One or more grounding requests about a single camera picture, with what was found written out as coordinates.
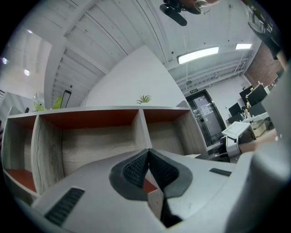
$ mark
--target wall light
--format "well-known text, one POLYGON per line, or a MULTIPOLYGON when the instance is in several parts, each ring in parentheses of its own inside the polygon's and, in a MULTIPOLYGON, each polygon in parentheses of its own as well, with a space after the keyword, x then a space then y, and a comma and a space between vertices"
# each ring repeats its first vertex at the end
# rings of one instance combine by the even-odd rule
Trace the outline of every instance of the wall light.
POLYGON ((237 44, 236 49, 250 49, 251 44, 237 44))
POLYGON ((219 47, 213 47, 213 48, 209 48, 209 49, 203 49, 203 50, 199 50, 196 52, 180 55, 177 57, 177 59, 178 59, 178 63, 181 65, 183 63, 186 63, 188 61, 191 61, 191 60, 194 60, 197 58, 216 54, 216 53, 218 53, 218 51, 219 51, 219 47))
POLYGON ((4 65, 6 65, 7 64, 7 59, 5 57, 3 57, 2 58, 2 62, 3 62, 4 65))
POLYGON ((29 75, 30 75, 30 71, 29 71, 29 70, 24 70, 24 74, 25 74, 26 76, 29 76, 29 75))

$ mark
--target fluorescent light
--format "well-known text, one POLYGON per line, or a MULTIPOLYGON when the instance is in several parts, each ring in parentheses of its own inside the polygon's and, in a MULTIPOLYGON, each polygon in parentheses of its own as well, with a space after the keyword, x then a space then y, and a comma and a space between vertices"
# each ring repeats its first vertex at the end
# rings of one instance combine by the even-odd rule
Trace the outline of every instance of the fluorescent light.
POLYGON ((250 49, 251 44, 237 44, 236 49, 250 49))
POLYGON ((4 65, 6 65, 7 64, 7 59, 5 57, 3 57, 2 58, 2 62, 3 62, 4 65))
POLYGON ((196 52, 188 53, 186 55, 179 56, 178 63, 181 65, 185 62, 188 62, 200 57, 216 54, 218 53, 218 51, 219 51, 219 47, 214 47, 214 48, 203 49, 196 52))
POLYGON ((30 75, 30 71, 29 71, 29 70, 24 70, 24 74, 25 74, 26 76, 29 76, 29 75, 30 75))

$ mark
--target glass door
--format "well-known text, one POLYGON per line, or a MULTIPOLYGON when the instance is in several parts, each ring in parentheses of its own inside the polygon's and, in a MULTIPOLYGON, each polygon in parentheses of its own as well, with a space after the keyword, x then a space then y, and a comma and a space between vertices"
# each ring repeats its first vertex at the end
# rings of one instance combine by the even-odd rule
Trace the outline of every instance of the glass door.
POLYGON ((207 91, 201 91, 186 99, 198 121, 206 145, 209 147, 219 142, 223 136, 221 132, 226 127, 207 91))

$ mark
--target brick wall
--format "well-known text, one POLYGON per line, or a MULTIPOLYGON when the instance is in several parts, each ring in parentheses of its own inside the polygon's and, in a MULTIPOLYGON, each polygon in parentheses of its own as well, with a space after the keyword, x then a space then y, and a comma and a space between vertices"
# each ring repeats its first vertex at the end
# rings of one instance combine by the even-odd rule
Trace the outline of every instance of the brick wall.
POLYGON ((277 77, 276 72, 281 68, 281 64, 278 60, 273 59, 268 47, 261 43, 253 62, 245 72, 245 76, 253 86, 256 86, 258 81, 267 86, 277 77))

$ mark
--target exit sign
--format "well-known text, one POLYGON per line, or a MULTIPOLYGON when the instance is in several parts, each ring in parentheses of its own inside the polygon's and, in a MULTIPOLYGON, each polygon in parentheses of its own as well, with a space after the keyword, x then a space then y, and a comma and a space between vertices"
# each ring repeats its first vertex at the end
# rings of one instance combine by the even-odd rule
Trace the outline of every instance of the exit sign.
POLYGON ((198 92, 198 89, 197 88, 194 89, 194 90, 192 90, 192 91, 190 91, 191 94, 194 94, 195 92, 198 92))

